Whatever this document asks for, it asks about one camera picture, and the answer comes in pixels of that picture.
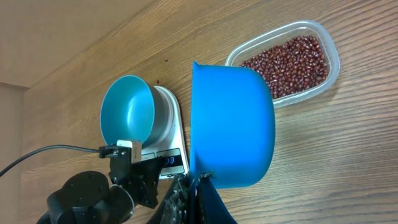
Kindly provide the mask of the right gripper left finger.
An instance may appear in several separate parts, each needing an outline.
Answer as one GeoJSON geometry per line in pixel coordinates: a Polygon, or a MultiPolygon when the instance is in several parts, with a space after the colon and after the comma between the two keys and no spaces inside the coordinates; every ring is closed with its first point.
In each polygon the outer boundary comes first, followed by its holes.
{"type": "Polygon", "coordinates": [[[187,224],[189,219],[190,179],[186,174],[174,176],[172,185],[147,224],[187,224]]]}

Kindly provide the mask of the blue plastic measuring scoop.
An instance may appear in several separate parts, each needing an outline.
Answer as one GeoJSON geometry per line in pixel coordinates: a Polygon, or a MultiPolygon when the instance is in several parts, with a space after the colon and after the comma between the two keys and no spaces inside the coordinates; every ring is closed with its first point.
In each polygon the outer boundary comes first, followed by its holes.
{"type": "Polygon", "coordinates": [[[275,147],[271,93],[255,71],[201,65],[192,68],[190,223],[197,222],[197,185],[213,173],[216,191],[248,187],[270,167],[275,147]]]}

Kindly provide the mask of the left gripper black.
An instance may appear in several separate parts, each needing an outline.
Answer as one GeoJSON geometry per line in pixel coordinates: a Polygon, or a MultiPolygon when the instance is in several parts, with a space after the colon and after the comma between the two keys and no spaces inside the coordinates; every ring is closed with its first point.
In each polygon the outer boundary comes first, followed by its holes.
{"type": "Polygon", "coordinates": [[[164,165],[163,157],[134,164],[123,159],[110,159],[109,177],[113,184],[121,185],[128,192],[136,205],[155,208],[159,175],[164,165]]]}

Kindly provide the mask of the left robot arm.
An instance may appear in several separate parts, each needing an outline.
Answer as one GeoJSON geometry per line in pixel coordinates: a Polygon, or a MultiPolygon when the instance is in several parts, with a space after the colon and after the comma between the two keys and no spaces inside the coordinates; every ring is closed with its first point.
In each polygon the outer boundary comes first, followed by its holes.
{"type": "Polygon", "coordinates": [[[38,223],[123,223],[136,205],[155,208],[157,186],[165,158],[132,163],[132,149],[99,148],[110,159],[109,177],[97,171],[80,172],[47,198],[48,210],[38,223]]]}

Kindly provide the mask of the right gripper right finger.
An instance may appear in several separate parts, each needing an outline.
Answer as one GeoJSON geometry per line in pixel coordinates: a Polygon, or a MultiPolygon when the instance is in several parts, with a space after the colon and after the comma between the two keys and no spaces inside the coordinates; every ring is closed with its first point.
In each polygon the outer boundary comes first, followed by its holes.
{"type": "Polygon", "coordinates": [[[213,173],[202,172],[197,185],[197,222],[200,224],[237,224],[211,182],[213,173]]]}

